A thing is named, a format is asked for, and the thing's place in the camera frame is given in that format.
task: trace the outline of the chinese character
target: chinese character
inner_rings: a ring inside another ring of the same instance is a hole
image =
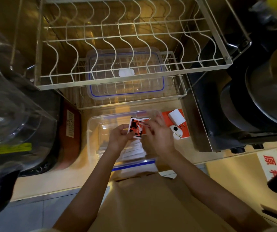
[[[273,177],[275,177],[277,175],[277,170],[271,170],[270,173],[272,173]]]
[[[268,165],[269,165],[269,164],[276,165],[276,162],[275,162],[273,156],[263,156],[263,157],[264,157],[265,162],[266,162]]]

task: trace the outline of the plastic container lid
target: plastic container lid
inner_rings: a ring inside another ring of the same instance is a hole
[[[145,66],[149,56],[148,69],[151,73],[165,71],[165,67],[160,66],[163,64],[163,60],[160,54],[160,51],[151,47],[151,54],[149,48],[134,48],[134,55],[132,49],[117,49],[116,60],[114,63],[114,75],[111,71],[103,71],[93,73],[95,79],[103,78],[113,78],[115,77],[131,77],[132,75],[146,74],[148,73],[146,67],[137,68],[137,66]],[[96,63],[96,66],[93,68],[93,71],[99,70],[109,70],[115,59],[114,50],[97,50],[98,58],[96,56],[95,50],[88,51],[86,56],[86,71],[90,71],[93,65]],[[131,67],[129,68],[129,62],[133,56],[133,61]],[[86,74],[87,80],[93,80],[91,73]],[[124,81],[124,82],[114,82],[107,84],[99,85],[89,85],[87,86],[87,91],[89,97],[95,100],[104,100],[110,97],[117,96],[127,96],[127,95],[137,95],[141,93],[155,93],[162,92],[165,89],[165,77],[158,77],[152,79],[141,79],[133,81]]]
[[[97,153],[102,153],[101,150],[107,148],[111,130],[121,124],[128,124],[131,117],[141,119],[146,117],[155,118],[156,116],[162,116],[162,113],[158,110],[144,110],[90,118],[87,123],[88,158],[96,159],[98,161],[101,154],[98,155]],[[113,171],[119,168],[123,169],[139,166],[140,163],[152,163],[152,160],[154,160],[154,156],[146,155],[145,157],[136,160],[116,162]]]

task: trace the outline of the tile floor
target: tile floor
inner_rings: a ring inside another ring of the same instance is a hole
[[[208,174],[205,164],[197,165]],[[160,175],[175,178],[172,171],[161,172]],[[79,189],[63,191],[9,203],[0,213],[0,232],[29,232],[41,228],[51,228]]]

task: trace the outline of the yellow label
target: yellow label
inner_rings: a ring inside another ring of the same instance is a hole
[[[0,145],[0,154],[24,152],[24,151],[31,151],[31,150],[32,150],[31,143],[23,143],[23,144],[16,145],[16,146]]]

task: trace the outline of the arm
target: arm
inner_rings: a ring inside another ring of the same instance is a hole
[[[128,133],[128,125],[120,125],[110,133],[109,144],[82,186],[81,190],[64,210],[53,228],[61,232],[86,232],[97,217],[112,168],[134,133]]]
[[[219,215],[236,231],[261,232],[271,227],[246,203],[183,157],[174,147],[171,129],[165,125],[160,117],[147,123],[154,134],[148,128],[146,133],[157,154],[186,183],[196,199]]]

